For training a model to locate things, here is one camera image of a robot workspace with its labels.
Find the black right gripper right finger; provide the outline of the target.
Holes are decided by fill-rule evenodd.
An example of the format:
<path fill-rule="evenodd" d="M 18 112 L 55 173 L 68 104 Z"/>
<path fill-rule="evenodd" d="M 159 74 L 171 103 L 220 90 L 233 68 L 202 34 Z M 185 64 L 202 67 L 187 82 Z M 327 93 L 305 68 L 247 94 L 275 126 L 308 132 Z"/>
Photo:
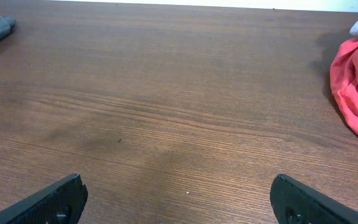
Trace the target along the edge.
<path fill-rule="evenodd" d="M 279 174 L 270 189 L 279 224 L 358 224 L 358 212 L 315 189 Z"/>

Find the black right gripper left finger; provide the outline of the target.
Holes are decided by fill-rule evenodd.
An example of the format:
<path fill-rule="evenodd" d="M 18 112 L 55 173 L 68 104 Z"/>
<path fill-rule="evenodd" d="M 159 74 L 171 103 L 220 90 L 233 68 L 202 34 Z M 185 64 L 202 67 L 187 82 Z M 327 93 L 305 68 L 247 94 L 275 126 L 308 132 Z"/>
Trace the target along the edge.
<path fill-rule="evenodd" d="M 80 174 L 69 176 L 0 211 L 1 224 L 77 224 L 88 199 Z"/>

